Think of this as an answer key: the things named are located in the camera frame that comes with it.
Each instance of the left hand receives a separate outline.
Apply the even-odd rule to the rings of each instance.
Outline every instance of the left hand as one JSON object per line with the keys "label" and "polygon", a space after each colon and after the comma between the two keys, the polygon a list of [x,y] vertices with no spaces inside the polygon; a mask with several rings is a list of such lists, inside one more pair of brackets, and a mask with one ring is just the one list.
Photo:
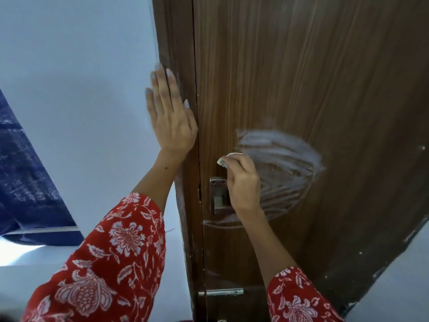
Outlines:
{"label": "left hand", "polygon": [[182,102],[176,79],[160,63],[151,72],[152,89],[146,88],[147,110],[152,127],[161,146],[161,152],[182,162],[192,149],[198,127],[189,108],[188,100]]}

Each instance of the hand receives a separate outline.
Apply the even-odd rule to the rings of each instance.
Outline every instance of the hand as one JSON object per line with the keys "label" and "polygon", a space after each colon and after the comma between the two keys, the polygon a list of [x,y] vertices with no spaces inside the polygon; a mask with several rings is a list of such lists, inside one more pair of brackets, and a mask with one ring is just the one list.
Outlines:
{"label": "hand", "polygon": [[153,89],[146,88],[147,110],[161,153],[182,162],[195,143],[198,127],[188,100],[182,102],[180,98],[171,70],[167,69],[166,76],[161,64],[155,69],[151,72]]}
{"label": "hand", "polygon": [[246,155],[222,157],[227,165],[228,191],[231,205],[242,223],[265,219],[260,207],[261,183],[255,164]]}

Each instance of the metal lock plate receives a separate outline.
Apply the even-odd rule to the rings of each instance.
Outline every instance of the metal lock plate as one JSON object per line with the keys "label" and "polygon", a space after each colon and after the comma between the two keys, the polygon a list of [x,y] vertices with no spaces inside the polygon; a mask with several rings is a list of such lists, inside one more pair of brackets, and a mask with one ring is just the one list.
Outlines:
{"label": "metal lock plate", "polygon": [[213,215],[235,213],[229,200],[227,180],[222,177],[210,178],[210,211]]}

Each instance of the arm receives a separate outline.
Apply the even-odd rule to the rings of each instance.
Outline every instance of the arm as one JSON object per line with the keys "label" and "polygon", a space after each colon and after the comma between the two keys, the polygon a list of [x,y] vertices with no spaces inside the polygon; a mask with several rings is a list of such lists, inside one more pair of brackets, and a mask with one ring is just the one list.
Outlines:
{"label": "arm", "polygon": [[155,164],[50,281],[35,290],[22,321],[148,320],[165,262],[161,211],[197,133],[192,112],[181,102],[174,76],[167,73],[158,65],[151,73],[153,90],[146,90],[161,146]]}
{"label": "arm", "polygon": [[241,154],[222,159],[227,165],[231,205],[249,235],[267,288],[271,320],[342,321],[297,267],[265,219],[259,203],[260,180],[253,161]]}

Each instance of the wood grain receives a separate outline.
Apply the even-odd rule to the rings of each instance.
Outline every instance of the wood grain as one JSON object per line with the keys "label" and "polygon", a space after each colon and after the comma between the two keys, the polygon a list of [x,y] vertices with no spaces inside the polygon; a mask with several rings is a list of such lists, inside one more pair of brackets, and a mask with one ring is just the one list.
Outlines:
{"label": "wood grain", "polygon": [[268,320],[243,228],[208,225],[209,178],[237,129],[303,138],[327,168],[271,221],[344,315],[429,209],[429,0],[193,0],[208,317]]}
{"label": "wood grain", "polygon": [[[152,0],[152,4],[160,62],[173,71],[182,99],[188,99],[198,120],[192,0]],[[175,179],[175,188],[193,319],[205,321],[206,299],[198,296],[198,292],[206,289],[199,187],[199,144],[196,140]]]}

